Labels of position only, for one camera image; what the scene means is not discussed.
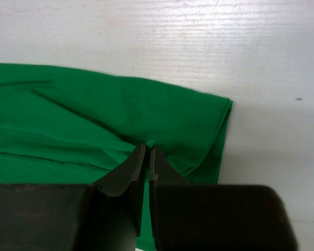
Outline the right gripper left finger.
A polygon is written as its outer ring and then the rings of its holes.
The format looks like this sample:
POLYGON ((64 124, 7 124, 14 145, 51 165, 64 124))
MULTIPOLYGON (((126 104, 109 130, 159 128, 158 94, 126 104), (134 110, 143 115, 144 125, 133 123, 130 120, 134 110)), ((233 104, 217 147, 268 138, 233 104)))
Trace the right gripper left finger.
POLYGON ((0 250, 135 250, 146 154, 92 184, 0 184, 0 250))

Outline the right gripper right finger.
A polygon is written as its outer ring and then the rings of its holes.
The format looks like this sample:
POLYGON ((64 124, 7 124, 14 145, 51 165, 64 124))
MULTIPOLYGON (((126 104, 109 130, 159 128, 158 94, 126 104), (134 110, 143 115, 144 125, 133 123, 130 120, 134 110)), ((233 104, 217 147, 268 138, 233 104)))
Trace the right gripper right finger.
POLYGON ((279 195, 261 185, 194 185, 154 147, 149 203, 157 250, 297 250, 279 195))

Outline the green t shirt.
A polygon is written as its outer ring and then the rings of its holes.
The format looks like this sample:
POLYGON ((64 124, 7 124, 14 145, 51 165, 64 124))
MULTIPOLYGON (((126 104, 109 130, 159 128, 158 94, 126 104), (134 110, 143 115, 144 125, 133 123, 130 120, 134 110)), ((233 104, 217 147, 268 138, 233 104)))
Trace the green t shirt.
POLYGON ((216 184, 231 99, 151 79, 0 63, 0 183, 86 184, 139 144, 216 184))

